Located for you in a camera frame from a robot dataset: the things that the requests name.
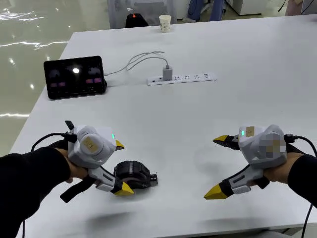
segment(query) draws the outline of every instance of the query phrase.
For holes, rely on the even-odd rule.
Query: human hand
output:
[[[271,182],[282,182],[287,184],[287,179],[292,166],[303,156],[301,153],[287,153],[287,161],[285,164],[264,170],[264,176]]]
[[[75,165],[74,163],[72,163],[69,160],[67,150],[57,149],[57,148],[56,148],[56,150],[59,151],[64,156],[64,158],[66,159],[66,161],[69,165],[70,178],[66,181],[67,183],[72,183],[73,178],[84,179],[88,175],[87,169],[82,168],[82,167],[78,167],[77,165]]]

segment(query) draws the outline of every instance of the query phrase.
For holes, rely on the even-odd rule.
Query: black tablet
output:
[[[100,56],[44,62],[50,99],[102,94],[106,91]]]

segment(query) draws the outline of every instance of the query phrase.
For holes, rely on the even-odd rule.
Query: white paper cup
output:
[[[170,21],[172,17],[170,15],[159,16],[160,29],[163,33],[170,31]]]

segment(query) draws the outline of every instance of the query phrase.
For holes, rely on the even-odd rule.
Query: power strip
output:
[[[175,75],[170,81],[163,81],[162,77],[148,78],[148,86],[173,84],[173,83],[190,83],[190,82],[202,82],[202,81],[217,81],[216,76],[213,73],[201,73],[194,75]]]

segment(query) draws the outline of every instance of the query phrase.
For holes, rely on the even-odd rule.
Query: black tape measure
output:
[[[150,174],[148,168],[138,161],[121,162],[114,167],[113,173],[116,178],[128,184],[131,189],[143,189],[158,183],[158,176]]]

